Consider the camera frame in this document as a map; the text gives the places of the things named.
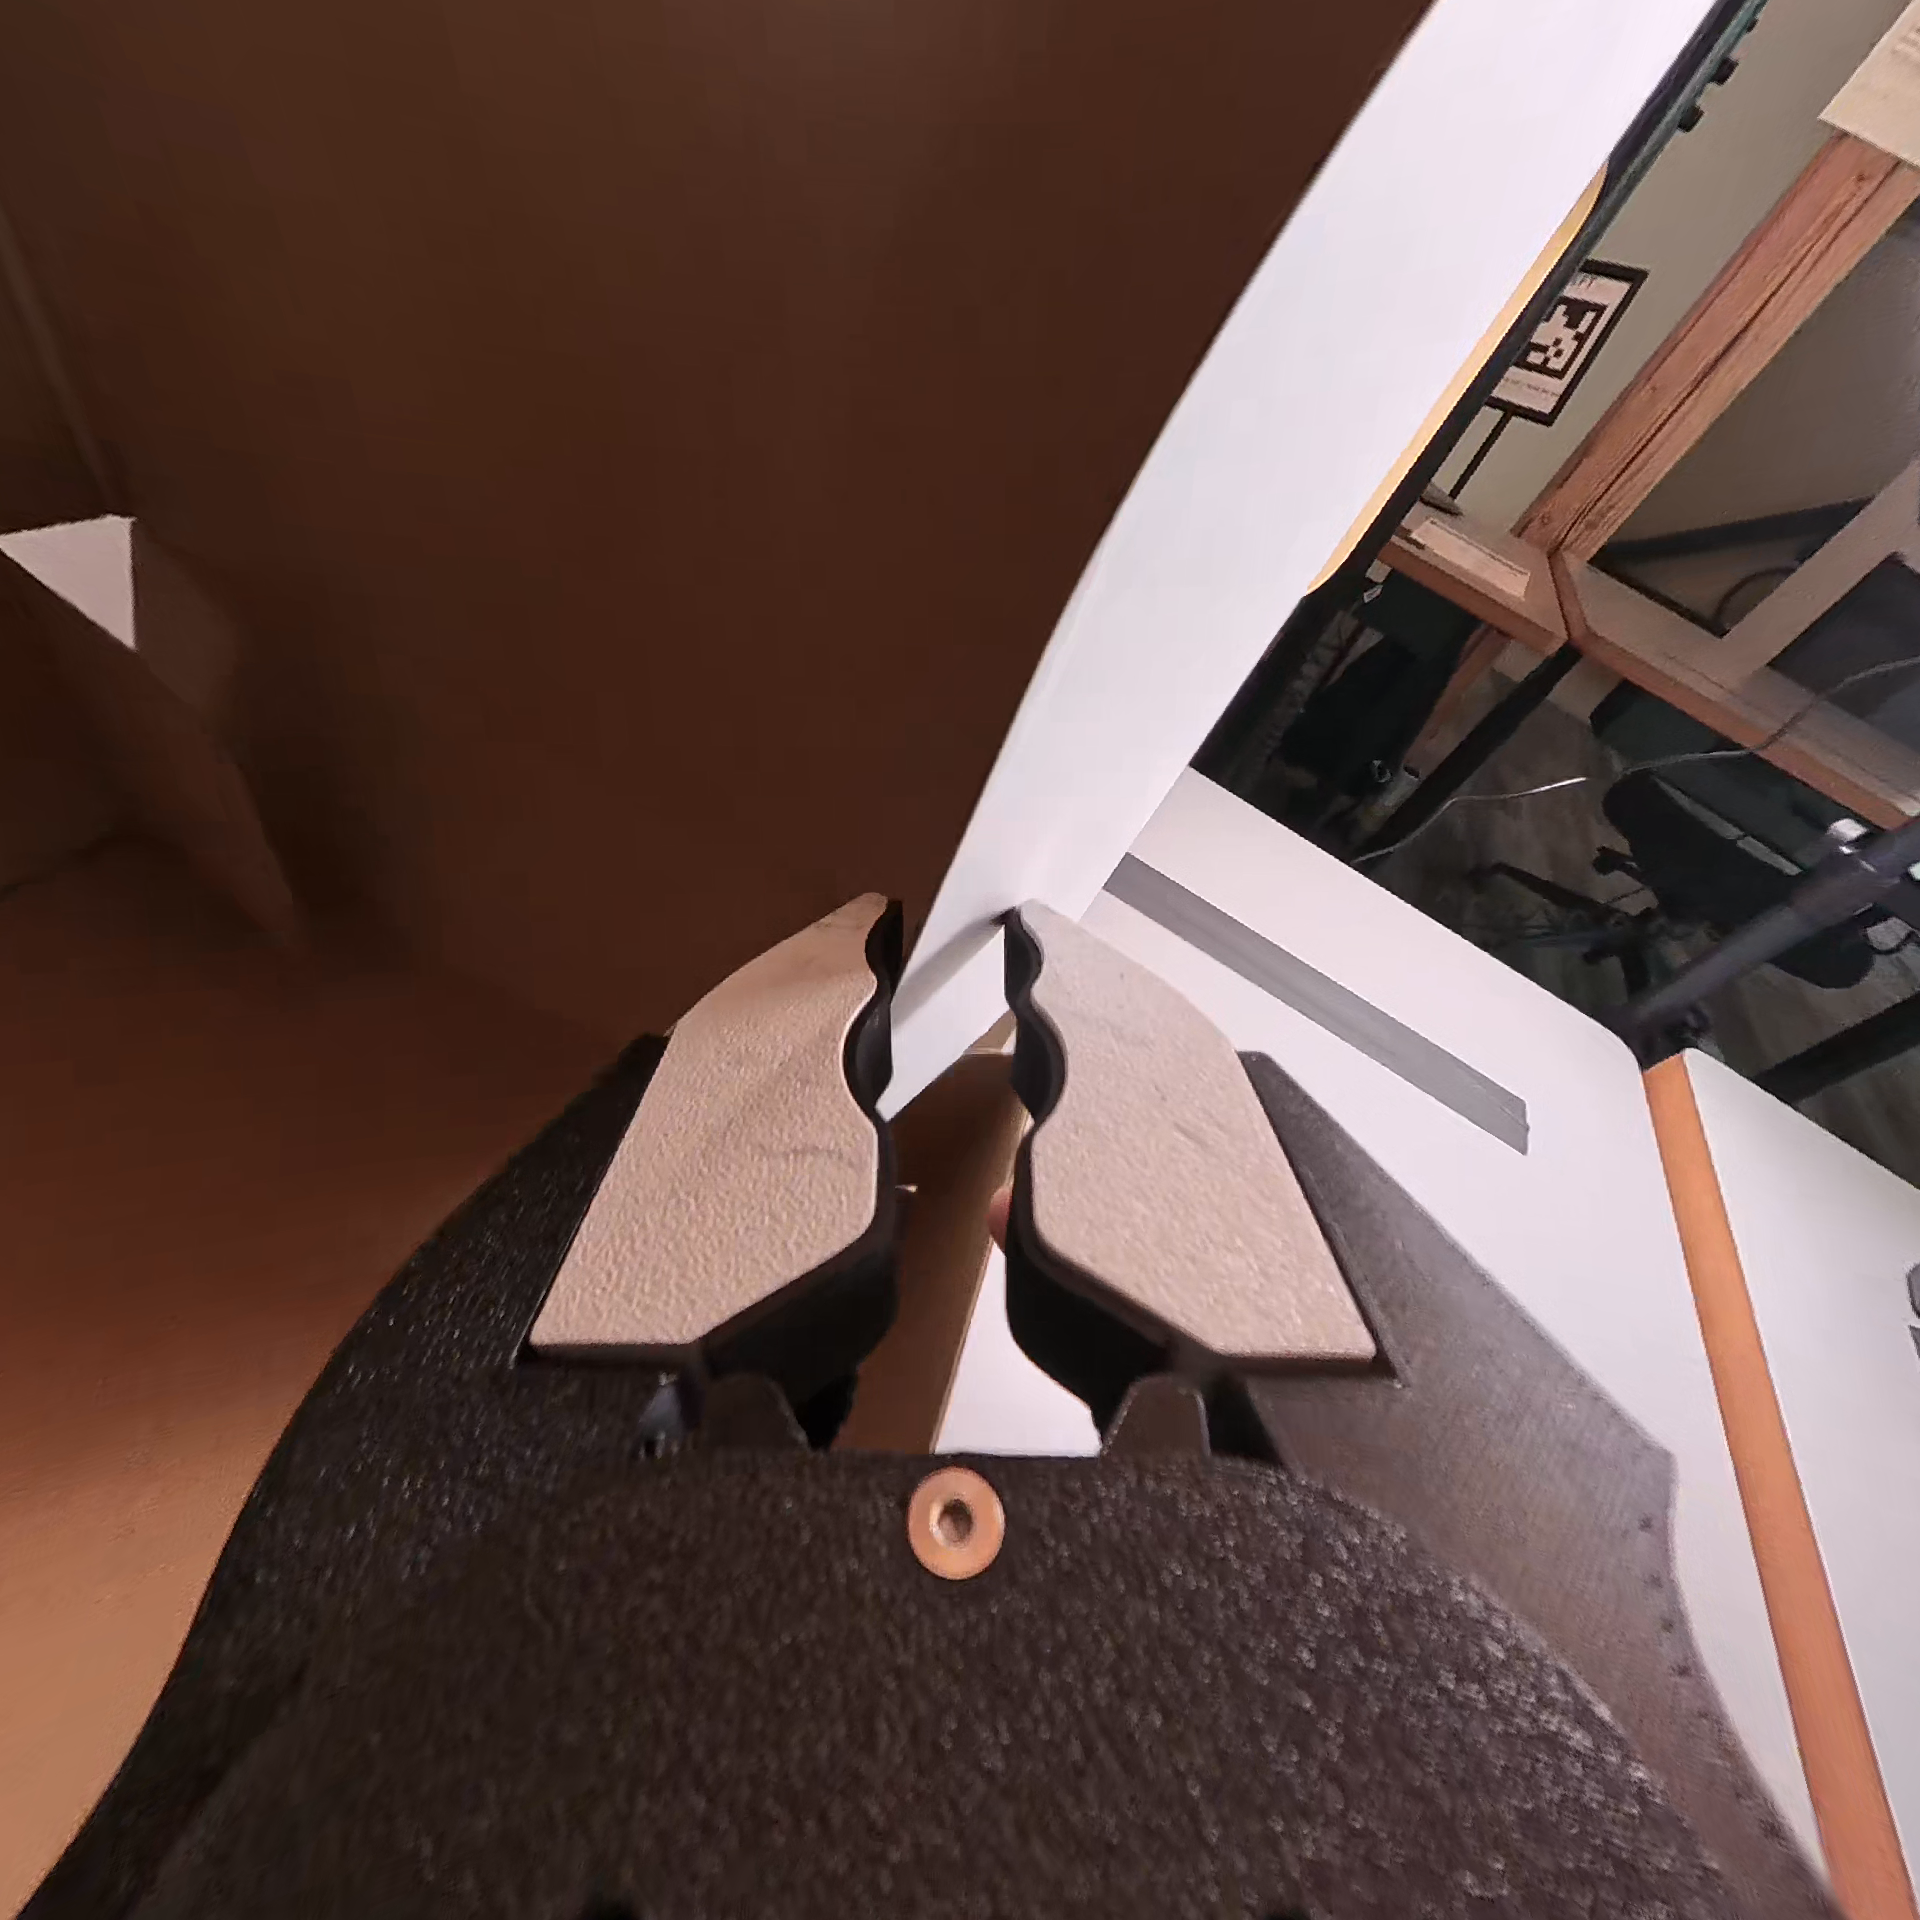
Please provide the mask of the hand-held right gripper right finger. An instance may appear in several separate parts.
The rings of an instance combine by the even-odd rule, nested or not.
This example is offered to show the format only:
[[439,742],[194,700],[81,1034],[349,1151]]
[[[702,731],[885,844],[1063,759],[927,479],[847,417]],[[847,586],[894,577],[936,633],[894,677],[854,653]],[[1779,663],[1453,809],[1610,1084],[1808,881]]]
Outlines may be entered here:
[[1201,1407],[1254,1372],[1383,1363],[1240,1046],[1077,919],[1005,919],[1009,1087],[1005,1315],[1097,1431],[1145,1372]]

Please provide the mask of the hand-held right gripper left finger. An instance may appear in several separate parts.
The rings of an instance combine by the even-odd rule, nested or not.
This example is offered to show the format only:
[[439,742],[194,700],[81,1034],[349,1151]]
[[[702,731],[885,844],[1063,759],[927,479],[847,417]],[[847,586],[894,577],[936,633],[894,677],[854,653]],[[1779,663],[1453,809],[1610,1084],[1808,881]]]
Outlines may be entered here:
[[894,977],[902,904],[854,898],[668,1034],[529,1363],[770,1372],[796,1411],[854,1391],[894,1322]]

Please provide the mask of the white cardboard box with lid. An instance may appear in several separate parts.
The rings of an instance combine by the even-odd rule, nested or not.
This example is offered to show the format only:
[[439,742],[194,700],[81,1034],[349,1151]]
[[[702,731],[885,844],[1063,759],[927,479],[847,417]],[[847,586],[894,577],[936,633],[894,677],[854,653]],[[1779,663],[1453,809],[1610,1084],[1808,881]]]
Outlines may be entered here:
[[9,7],[9,1911],[308,1372],[593,1067],[847,898],[931,933],[1272,241],[1145,619],[1164,778],[1704,7]]

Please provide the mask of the grey tape strip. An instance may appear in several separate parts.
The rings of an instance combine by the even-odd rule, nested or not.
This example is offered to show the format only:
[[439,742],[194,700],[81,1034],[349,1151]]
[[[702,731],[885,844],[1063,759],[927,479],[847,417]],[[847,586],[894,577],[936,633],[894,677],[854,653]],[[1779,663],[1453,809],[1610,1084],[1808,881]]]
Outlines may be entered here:
[[1136,853],[1124,853],[1118,873],[1101,881],[1101,898],[1118,898],[1124,910],[1157,919],[1164,933],[1172,933],[1201,958],[1229,968],[1245,985],[1293,1005],[1316,1034],[1350,1039],[1351,1051],[1368,1051],[1396,1084],[1424,1087],[1432,1106],[1449,1106],[1453,1118],[1468,1118],[1494,1146],[1534,1151],[1534,1118],[1528,1118],[1517,1087],[1490,1084],[1459,1051],[1432,1046],[1404,1017],[1391,1017],[1368,998],[1351,998],[1350,980],[1316,977],[1293,945],[1264,940],[1229,910],[1218,910],[1198,888],[1180,888],[1172,873],[1164,873]]

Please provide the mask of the black metal stand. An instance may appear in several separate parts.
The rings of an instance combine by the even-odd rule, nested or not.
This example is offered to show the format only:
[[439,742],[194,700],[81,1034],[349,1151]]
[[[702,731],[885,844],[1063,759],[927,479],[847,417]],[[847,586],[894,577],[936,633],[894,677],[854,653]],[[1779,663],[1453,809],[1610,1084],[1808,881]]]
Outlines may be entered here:
[[[1439,459],[1459,441],[1468,417],[1490,403],[1494,373],[1517,356],[1517,345],[1534,335],[1534,321],[1550,317],[1550,303],[1568,288],[1568,275],[1593,257],[1593,241],[1604,239],[1604,222],[1628,208],[1628,193],[1647,179],[1647,161],[1664,156],[1671,134],[1684,134],[1698,123],[1698,94],[1732,77],[1732,48],[1752,29],[1760,0],[1717,0],[1704,7],[1704,29],[1684,41],[1684,57],[1671,61],[1671,77],[1655,84],[1655,101],[1634,117],[1634,126],[1622,134],[1622,149],[1599,173],[1599,208],[1578,214],[1568,241],[1550,241],[1550,276],[1528,296],[1517,321],[1494,329],[1494,349],[1468,373],[1468,391],[1439,417],[1439,431],[1424,440],[1424,453],[1410,459],[1410,476],[1391,485],[1391,498],[1377,509],[1377,523],[1360,531],[1351,560],[1330,567],[1329,586],[1311,586],[1280,634],[1264,653],[1264,663],[1245,675],[1245,690],[1223,700],[1223,713],[1208,725],[1208,741],[1198,742],[1198,775],[1264,803],[1264,775],[1280,753],[1280,696],[1303,677],[1311,648],[1330,633],[1337,612],[1360,612],[1360,571],[1383,560],[1396,509],[1410,509],[1420,479],[1439,479]],[[1562,634],[1550,662],[1534,662],[1534,675],[1517,690],[1494,696],[1494,710],[1486,710],[1473,731],[1453,741],[1449,759],[1432,759],[1396,809],[1377,814],[1377,828],[1360,822],[1360,775],[1368,775],[1368,741],[1396,742],[1396,731],[1420,713],[1439,713],[1449,690],[1473,690],[1494,653],[1517,633],[1494,633],[1490,619],[1468,633],[1459,602],[1449,612],[1449,648],[1424,662],[1410,662],[1404,675],[1391,675],[1383,690],[1360,677],[1350,696],[1350,725],[1337,725],[1337,768],[1311,775],[1311,795],[1329,803],[1311,822],[1298,828],[1330,828],[1350,814],[1350,844],[1337,857],[1391,857],[1396,844],[1410,844],[1449,803],[1459,803],[1459,788],[1490,768],[1490,753],[1578,675],[1578,648]]]

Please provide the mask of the black office chair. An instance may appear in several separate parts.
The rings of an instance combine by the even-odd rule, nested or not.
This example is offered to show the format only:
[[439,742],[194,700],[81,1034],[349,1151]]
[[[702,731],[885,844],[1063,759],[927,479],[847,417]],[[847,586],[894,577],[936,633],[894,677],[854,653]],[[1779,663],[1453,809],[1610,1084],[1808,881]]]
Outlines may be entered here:
[[[1664,775],[1622,775],[1599,809],[1671,925],[1732,940],[1801,888],[1801,873],[1710,828]],[[1814,933],[1783,945],[1767,968],[1814,985],[1854,985],[1878,968],[1868,925],[1878,919]]]

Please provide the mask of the black tripod pole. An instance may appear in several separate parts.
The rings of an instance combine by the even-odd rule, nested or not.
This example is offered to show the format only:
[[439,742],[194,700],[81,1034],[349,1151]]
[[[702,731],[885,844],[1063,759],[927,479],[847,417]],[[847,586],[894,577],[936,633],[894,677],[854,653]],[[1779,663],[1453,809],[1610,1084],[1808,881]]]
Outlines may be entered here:
[[1729,980],[1767,968],[1779,950],[1844,933],[1844,925],[1904,925],[1920,933],[1920,814],[1878,835],[1847,835],[1824,853],[1808,881],[1789,881],[1783,904],[1704,945],[1694,968],[1677,968],[1664,985],[1642,985],[1628,1010],[1610,1010],[1610,1034],[1634,1046],[1642,1067],[1664,1067],[1694,1046],[1694,1017]]

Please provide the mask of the black and white marker sign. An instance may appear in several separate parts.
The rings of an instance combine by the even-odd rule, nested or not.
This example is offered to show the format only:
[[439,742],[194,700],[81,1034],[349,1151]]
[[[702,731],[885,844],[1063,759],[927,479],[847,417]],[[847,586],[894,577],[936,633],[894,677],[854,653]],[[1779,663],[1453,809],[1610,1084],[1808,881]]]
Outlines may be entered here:
[[1568,391],[1586,385],[1593,356],[1604,349],[1604,335],[1622,329],[1642,288],[1647,288],[1647,268],[1586,257],[1568,275],[1568,288],[1550,303],[1550,317],[1534,321],[1534,335],[1517,345],[1517,356],[1494,373],[1486,403],[1486,417],[1494,424],[1486,431],[1486,441],[1459,459],[1453,479],[1424,485],[1424,509],[1453,518],[1459,485],[1473,479],[1473,465],[1494,453],[1511,424],[1557,424],[1568,405]]

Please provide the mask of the wooden frame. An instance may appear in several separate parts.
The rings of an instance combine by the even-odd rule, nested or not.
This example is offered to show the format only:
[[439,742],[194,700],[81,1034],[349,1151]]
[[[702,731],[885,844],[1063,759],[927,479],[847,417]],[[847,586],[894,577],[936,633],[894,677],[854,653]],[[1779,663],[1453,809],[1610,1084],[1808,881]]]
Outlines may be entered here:
[[1538,662],[1568,634],[1578,663],[1622,675],[1861,822],[1899,828],[1910,814],[1910,753],[1868,742],[1854,713],[1789,710],[1801,690],[1760,675],[1760,653],[1732,653],[1729,634],[1704,634],[1698,622],[1599,571],[1599,554],[1861,268],[1910,193],[1920,173],[1904,156],[1834,126],[1528,509],[1538,542],[1502,531],[1486,539],[1502,567],[1517,567],[1517,586],[1432,554],[1432,509],[1404,518],[1404,531],[1383,542],[1383,567],[1459,602],[1473,622],[1490,619],[1494,633],[1517,633],[1517,648]]

